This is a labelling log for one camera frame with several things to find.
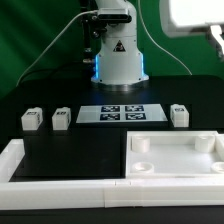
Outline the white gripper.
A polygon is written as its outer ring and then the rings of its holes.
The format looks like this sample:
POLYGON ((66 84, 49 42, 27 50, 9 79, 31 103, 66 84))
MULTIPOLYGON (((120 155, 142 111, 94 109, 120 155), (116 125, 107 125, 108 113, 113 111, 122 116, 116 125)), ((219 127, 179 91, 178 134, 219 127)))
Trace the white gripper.
POLYGON ((159 0, 160 21, 168 37, 200 35, 209 29, 209 39, 224 61, 224 0, 159 0))

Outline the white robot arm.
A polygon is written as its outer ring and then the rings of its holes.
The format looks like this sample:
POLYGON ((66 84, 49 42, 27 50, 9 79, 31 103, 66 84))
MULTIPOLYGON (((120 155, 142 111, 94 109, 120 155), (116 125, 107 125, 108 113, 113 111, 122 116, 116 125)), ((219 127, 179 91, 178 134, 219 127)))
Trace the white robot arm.
MULTIPOLYGON (((137 24, 143 21, 138 5, 128 0, 95 0, 101 49, 95 57, 92 82, 112 91, 145 85, 143 55, 137 47, 137 24)), ((224 59, 224 0, 159 0, 163 32, 170 38, 206 33, 224 59)))

